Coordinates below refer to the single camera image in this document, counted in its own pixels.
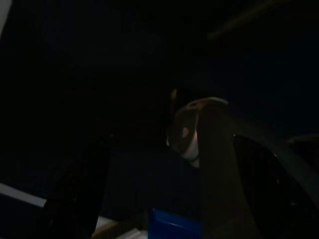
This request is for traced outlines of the blue plastic box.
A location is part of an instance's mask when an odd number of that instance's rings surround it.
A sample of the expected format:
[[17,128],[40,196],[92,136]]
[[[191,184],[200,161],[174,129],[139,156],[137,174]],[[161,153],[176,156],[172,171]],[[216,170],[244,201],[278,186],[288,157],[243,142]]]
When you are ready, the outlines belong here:
[[199,221],[176,214],[149,210],[148,239],[202,239]]

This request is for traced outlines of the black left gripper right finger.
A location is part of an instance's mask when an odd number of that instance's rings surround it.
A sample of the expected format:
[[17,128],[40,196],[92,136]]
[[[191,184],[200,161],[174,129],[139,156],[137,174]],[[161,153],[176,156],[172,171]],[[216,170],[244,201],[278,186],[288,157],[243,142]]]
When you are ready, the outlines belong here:
[[319,209],[267,147],[232,139],[244,194],[262,239],[319,239]]

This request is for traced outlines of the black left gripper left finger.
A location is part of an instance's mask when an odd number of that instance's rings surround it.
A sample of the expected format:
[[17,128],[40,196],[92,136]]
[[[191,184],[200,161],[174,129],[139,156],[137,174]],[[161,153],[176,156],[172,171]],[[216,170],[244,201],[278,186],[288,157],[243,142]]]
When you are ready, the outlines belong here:
[[58,181],[34,227],[34,239],[90,239],[107,186],[113,135],[90,141]]

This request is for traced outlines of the white floor tape strip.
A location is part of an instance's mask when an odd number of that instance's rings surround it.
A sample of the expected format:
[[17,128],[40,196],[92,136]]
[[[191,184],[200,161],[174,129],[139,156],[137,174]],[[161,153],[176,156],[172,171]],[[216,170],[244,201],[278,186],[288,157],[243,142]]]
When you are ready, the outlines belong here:
[[43,208],[46,203],[46,199],[44,198],[28,194],[2,183],[0,183],[0,194],[41,208]]

